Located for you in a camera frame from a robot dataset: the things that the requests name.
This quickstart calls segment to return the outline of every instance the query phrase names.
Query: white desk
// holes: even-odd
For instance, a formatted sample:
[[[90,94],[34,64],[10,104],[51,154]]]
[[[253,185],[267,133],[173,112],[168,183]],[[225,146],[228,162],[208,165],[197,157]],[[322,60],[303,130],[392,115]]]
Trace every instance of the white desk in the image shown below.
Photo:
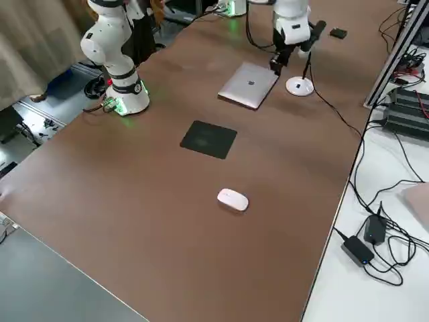
[[[421,93],[429,93],[427,84],[417,85]],[[375,111],[374,119],[381,114]],[[400,136],[410,163],[416,172],[429,180],[429,142]],[[357,189],[366,202],[369,202],[379,189],[387,188],[401,179],[417,180],[406,164],[400,145],[392,134],[381,129],[371,129],[365,135],[365,157],[357,175]],[[402,201],[401,192],[412,184],[402,184],[388,193],[381,193],[372,206],[377,210],[383,201],[386,212],[410,235],[429,242],[429,233],[414,218],[412,212]],[[347,236],[354,235],[368,214],[357,202],[350,186],[347,186],[335,227]],[[426,322],[429,318],[429,254],[418,248],[416,257],[404,268],[399,268],[404,278],[401,287],[382,284],[357,267],[341,250],[343,240],[333,232],[326,247],[320,271],[303,322]],[[395,254],[406,259],[405,246],[396,241]],[[390,259],[387,244],[377,250],[385,259]],[[392,282],[398,279],[395,273],[382,276]]]

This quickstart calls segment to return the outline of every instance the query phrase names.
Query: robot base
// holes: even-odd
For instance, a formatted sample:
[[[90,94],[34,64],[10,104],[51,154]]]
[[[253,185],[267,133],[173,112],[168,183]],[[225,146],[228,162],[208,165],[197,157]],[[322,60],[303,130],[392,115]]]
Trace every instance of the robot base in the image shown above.
[[[314,92],[313,82],[308,78],[292,77],[286,81],[286,89],[295,96],[308,96]]]
[[[144,87],[138,94],[123,94],[110,86],[106,90],[106,101],[108,99],[114,100],[115,112],[121,116],[142,112],[149,106],[149,95]]]

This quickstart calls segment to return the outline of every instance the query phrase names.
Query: gray table surface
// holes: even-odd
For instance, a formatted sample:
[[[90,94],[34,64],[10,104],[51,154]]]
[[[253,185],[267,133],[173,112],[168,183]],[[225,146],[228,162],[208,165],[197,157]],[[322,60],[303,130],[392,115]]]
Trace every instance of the gray table surface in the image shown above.
[[[0,245],[0,321],[147,320],[18,229]]]

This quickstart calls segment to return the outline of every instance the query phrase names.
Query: white mouse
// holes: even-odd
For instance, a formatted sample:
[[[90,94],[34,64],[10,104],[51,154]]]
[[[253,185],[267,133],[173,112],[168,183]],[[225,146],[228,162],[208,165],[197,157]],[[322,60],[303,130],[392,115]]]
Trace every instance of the white mouse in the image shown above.
[[[231,189],[222,189],[217,200],[238,211],[244,211],[249,206],[249,200],[245,196]]]

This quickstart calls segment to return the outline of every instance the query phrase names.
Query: metal frame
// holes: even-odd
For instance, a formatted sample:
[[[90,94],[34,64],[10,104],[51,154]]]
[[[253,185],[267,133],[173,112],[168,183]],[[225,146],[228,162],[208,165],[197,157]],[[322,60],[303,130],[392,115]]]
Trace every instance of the metal frame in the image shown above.
[[[397,40],[389,58],[381,70],[371,92],[367,96],[364,106],[367,108],[373,108],[378,102],[384,88],[389,82],[389,78],[394,72],[401,57],[406,53],[414,36],[417,34],[420,26],[422,25],[426,15],[429,12],[429,0],[421,0],[417,7],[413,10],[413,14],[402,31],[401,36]]]

